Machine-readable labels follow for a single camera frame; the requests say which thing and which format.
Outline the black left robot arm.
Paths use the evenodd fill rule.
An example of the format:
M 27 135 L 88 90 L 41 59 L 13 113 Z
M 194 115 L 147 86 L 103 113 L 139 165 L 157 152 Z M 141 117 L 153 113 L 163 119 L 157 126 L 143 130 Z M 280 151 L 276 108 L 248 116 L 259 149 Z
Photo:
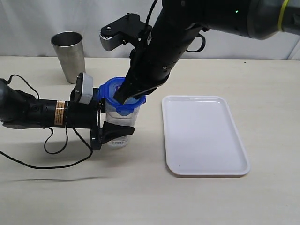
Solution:
M 135 129 L 131 126 L 109 122 L 100 124 L 98 118 L 105 112 L 105 104 L 102 98 L 98 98 L 97 88 L 90 88 L 91 101 L 83 104 L 79 102 L 79 85 L 72 90 L 69 101 L 60 101 L 36 98 L 12 89 L 9 83 L 4 79 L 0 81 L 0 121 L 7 128 L 89 129 L 92 150 L 100 150 L 102 144 L 134 133 Z

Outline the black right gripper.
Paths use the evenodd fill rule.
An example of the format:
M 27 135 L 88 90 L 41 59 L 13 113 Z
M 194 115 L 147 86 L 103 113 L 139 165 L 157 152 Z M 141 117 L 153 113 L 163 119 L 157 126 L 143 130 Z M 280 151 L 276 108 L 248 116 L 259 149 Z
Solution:
M 140 44 L 130 54 L 130 68 L 125 81 L 113 98 L 124 104 L 129 98 L 140 98 L 153 93 L 169 78 L 180 59 L 179 44 Z

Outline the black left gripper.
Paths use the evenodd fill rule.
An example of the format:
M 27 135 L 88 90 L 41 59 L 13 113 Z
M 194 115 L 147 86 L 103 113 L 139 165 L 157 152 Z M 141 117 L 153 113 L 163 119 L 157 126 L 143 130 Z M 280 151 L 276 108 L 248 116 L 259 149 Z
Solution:
M 88 105 L 75 102 L 75 88 L 73 88 L 66 113 L 66 127 L 89 129 L 91 148 L 100 150 L 102 144 L 99 138 L 98 88 L 93 88 L 92 100 Z M 114 139 L 132 135 L 134 131 L 134 127 L 116 125 L 105 121 L 102 126 L 102 143 L 108 143 Z

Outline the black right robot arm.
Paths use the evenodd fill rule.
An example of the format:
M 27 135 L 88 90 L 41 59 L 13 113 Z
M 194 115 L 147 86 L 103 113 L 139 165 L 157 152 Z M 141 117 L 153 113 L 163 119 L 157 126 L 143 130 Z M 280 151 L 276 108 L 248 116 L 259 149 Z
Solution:
M 124 104 L 163 85 L 201 32 L 216 30 L 258 40 L 300 33 L 297 0 L 164 0 L 152 28 L 144 24 L 125 80 L 114 94 Z

